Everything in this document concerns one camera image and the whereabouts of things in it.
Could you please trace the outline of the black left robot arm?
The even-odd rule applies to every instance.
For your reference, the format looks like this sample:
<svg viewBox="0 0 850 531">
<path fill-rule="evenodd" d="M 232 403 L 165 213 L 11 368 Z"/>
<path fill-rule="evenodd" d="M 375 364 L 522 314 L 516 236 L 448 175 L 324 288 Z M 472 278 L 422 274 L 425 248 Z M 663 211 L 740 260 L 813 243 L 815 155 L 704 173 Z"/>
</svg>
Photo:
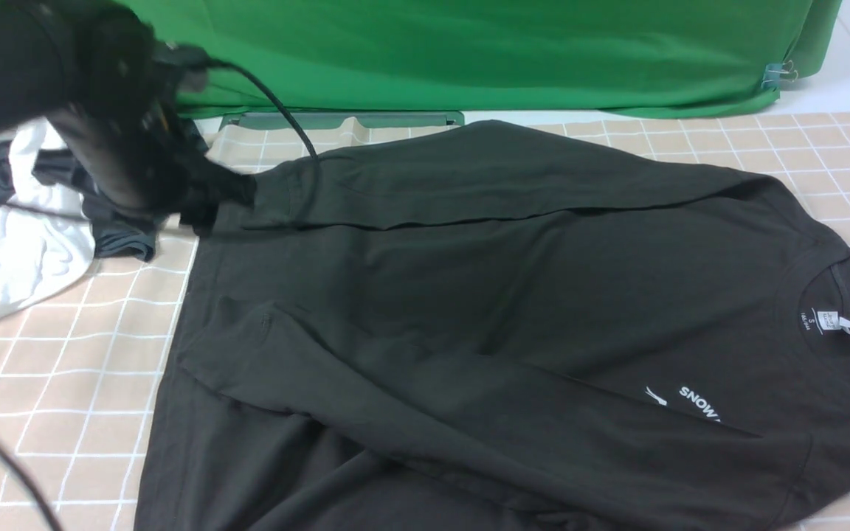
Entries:
<svg viewBox="0 0 850 531">
<path fill-rule="evenodd" d="M 118 2 L 0 1 L 0 133 L 45 118 L 128 218 L 204 231 L 220 205 L 253 205 L 254 179 L 211 162 L 176 113 L 179 90 L 201 91 L 215 67 Z"/>
</svg>

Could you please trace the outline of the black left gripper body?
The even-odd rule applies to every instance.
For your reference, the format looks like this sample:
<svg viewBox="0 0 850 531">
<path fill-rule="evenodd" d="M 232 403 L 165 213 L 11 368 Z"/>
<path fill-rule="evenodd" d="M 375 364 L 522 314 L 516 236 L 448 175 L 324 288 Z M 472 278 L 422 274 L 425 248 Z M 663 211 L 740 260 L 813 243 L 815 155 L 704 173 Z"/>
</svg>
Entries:
<svg viewBox="0 0 850 531">
<path fill-rule="evenodd" d="M 209 58 L 189 44 L 103 45 L 87 61 L 80 97 L 49 115 L 114 211 L 152 218 L 210 207 L 174 108 L 180 89 L 206 86 Z"/>
</svg>

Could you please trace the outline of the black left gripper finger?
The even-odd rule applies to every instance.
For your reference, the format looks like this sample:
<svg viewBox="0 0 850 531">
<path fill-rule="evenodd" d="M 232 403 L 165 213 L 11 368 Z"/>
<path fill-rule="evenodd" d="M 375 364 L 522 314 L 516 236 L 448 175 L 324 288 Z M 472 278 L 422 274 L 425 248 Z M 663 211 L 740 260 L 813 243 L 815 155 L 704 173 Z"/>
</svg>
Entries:
<svg viewBox="0 0 850 531">
<path fill-rule="evenodd" d="M 251 207 L 257 184 L 253 175 L 237 173 L 209 159 L 189 162 L 189 209 L 202 211 L 223 203 Z"/>
<path fill-rule="evenodd" d="M 179 228 L 198 237 L 209 237 L 215 228 L 218 211 L 218 203 L 189 203 L 179 211 Z"/>
</svg>

